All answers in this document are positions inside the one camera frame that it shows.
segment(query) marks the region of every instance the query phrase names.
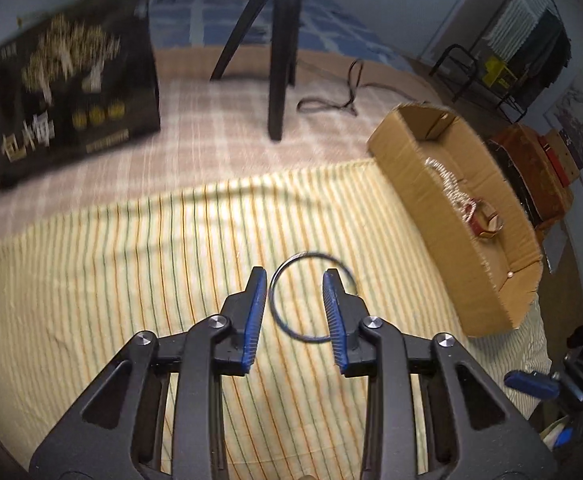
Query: o-ring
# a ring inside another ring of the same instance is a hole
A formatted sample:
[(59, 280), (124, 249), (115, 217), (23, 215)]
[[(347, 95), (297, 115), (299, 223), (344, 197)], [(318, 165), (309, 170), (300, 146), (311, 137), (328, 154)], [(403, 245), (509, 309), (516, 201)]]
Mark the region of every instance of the o-ring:
[(276, 285), (278, 284), (278, 280), (280, 279), (281, 274), (283, 273), (283, 270), (287, 269), (287, 267), (289, 267), (291, 264), (293, 264), (295, 262), (299, 262), (300, 260), (305, 260), (305, 259), (309, 259), (309, 258), (318, 258), (319, 260), (328, 260), (329, 262), (332, 262), (333, 264), (340, 267), (341, 270), (347, 276), (347, 280), (349, 280), (349, 282), (351, 283), (351, 286), (353, 286), (353, 293), (355, 295), (358, 295), (358, 288), (356, 286), (356, 280), (353, 278), (353, 274), (351, 273), (351, 270), (349, 270), (348, 267), (344, 263), (342, 263), (341, 260), (339, 260), (338, 258), (335, 258), (331, 254), (320, 253), (318, 251), (305, 251), (303, 253), (294, 254), (294, 256), (290, 257), (285, 262), (283, 262), (276, 269), (276, 272), (274, 272), (272, 280), (269, 284), (269, 293), (268, 293), (269, 308), (272, 311), (272, 316), (274, 316), (274, 321), (276, 322), (276, 324), (289, 337), (296, 339), (297, 341), (302, 341), (303, 343), (314, 343), (314, 344), (326, 343), (327, 341), (331, 340), (331, 337), (329, 335), (323, 335), (323, 336), (304, 335), (304, 334), (299, 334), (297, 332), (294, 332), (294, 330), (292, 330), (289, 327), (289, 325), (287, 325), (287, 323), (285, 323), (283, 321), (280, 314), (278, 314), (278, 311), (276, 310), (276, 300), (274, 299), (274, 296), (275, 296), (274, 293), (276, 292)]

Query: plastic bag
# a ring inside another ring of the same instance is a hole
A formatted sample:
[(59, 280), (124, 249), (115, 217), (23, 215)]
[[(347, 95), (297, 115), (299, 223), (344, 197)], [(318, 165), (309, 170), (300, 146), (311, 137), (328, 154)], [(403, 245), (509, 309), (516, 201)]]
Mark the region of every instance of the plastic bag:
[(0, 46), (0, 184), (160, 129), (147, 0), (84, 0)]

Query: tripod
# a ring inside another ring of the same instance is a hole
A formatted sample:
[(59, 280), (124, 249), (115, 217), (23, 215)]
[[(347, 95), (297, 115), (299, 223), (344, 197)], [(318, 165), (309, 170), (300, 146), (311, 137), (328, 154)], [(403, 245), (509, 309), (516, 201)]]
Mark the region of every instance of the tripod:
[[(222, 78), (225, 69), (249, 28), (269, 0), (249, 0), (212, 73), (212, 81)], [(287, 85), (296, 83), (296, 60), (302, 0), (274, 0), (272, 54), (269, 72), (267, 130), (271, 140), (283, 139), (283, 116)]]

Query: cardboard box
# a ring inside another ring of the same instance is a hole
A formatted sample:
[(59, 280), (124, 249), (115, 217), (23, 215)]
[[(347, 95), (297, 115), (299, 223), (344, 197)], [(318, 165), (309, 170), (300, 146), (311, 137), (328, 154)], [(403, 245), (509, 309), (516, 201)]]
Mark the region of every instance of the cardboard box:
[(508, 153), (540, 219), (549, 222), (564, 218), (574, 202), (574, 194), (561, 183), (536, 131), (524, 124), (512, 124), (490, 140)]
[[(449, 108), (401, 105), (367, 146), (418, 226), (465, 334), (518, 328), (542, 275), (540, 249), (516, 195), (471, 127)], [(502, 231), (491, 240), (473, 234), (440, 177), (425, 168), (429, 156), (453, 172), (460, 189), (495, 206)]]
[(569, 184), (580, 177), (580, 170), (575, 163), (574, 157), (560, 136), (560, 133), (558, 133), (558, 130), (550, 130), (545, 136), (540, 136), (540, 140), (541, 143), (546, 142), (556, 154), (564, 176), (566, 177), (566, 182), (561, 178), (563, 186), (569, 186)]

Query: yellow label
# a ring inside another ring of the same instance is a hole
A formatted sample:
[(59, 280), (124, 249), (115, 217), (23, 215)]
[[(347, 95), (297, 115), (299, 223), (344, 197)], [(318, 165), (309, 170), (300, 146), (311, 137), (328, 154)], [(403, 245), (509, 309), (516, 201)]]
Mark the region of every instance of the yellow label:
[(114, 121), (122, 119), (125, 115), (125, 103), (122, 101), (114, 101), (107, 108), (107, 115)]
[(88, 116), (82, 111), (78, 110), (72, 114), (72, 124), (76, 130), (84, 130), (88, 127)]
[(89, 120), (94, 126), (99, 126), (105, 122), (105, 111), (100, 106), (89, 108)]
[(18, 141), (16, 140), (16, 136), (11, 134), (9, 137), (3, 136), (3, 145), (1, 150), (5, 155), (8, 156), (8, 160), (10, 162), (16, 162), (21, 158), (25, 158), (27, 156), (27, 148), (23, 146), (22, 148), (18, 147)]
[(110, 148), (111, 146), (115, 146), (116, 144), (120, 144), (121, 142), (130, 138), (130, 131), (129, 130), (121, 130), (110, 136), (104, 137), (103, 139), (98, 139), (91, 144), (86, 146), (86, 150), (88, 153), (99, 152), (100, 150), (104, 150), (105, 148)]

